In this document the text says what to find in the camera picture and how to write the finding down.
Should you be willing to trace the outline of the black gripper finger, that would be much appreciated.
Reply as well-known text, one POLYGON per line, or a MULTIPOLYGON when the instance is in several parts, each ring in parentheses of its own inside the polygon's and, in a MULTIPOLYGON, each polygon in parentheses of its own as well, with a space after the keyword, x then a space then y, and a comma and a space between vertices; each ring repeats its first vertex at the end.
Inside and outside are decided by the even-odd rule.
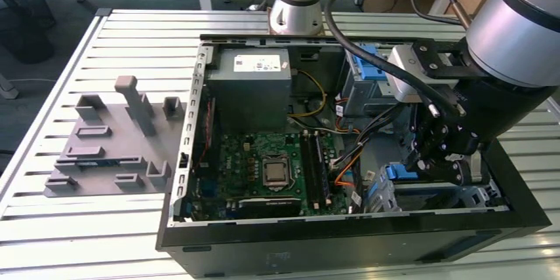
POLYGON ((426 161, 420 173, 432 180, 450 184, 484 184, 482 158, 480 155, 466 156, 456 161, 426 161))
POLYGON ((405 169, 409 172, 424 172, 433 167, 436 159, 441 157, 440 145, 449 128, 442 117, 433 117, 428 107, 417 104, 410 110, 409 131, 412 145, 405 159, 405 169))

